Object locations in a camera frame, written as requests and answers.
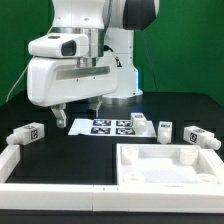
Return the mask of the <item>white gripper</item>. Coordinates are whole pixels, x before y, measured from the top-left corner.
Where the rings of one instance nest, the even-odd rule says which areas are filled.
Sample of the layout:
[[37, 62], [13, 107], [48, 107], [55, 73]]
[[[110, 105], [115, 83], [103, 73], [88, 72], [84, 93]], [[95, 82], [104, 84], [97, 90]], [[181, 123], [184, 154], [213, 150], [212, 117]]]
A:
[[[72, 101], [112, 93], [117, 88], [116, 63], [99, 62], [78, 67], [76, 59], [33, 58], [28, 65], [29, 100], [38, 106], [52, 106], [58, 128], [66, 127], [66, 105]], [[97, 118], [101, 100], [91, 100], [89, 112]]]

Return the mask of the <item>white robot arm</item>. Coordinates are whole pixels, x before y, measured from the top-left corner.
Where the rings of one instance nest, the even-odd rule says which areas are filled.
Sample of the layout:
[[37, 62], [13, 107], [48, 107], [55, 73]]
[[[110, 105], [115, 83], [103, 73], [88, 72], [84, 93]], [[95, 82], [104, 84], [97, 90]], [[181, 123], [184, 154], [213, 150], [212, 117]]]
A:
[[28, 51], [29, 100], [50, 107], [56, 124], [67, 123], [66, 104], [88, 99], [124, 103], [142, 94], [133, 65], [134, 32], [155, 21], [159, 0], [52, 0], [48, 34]]

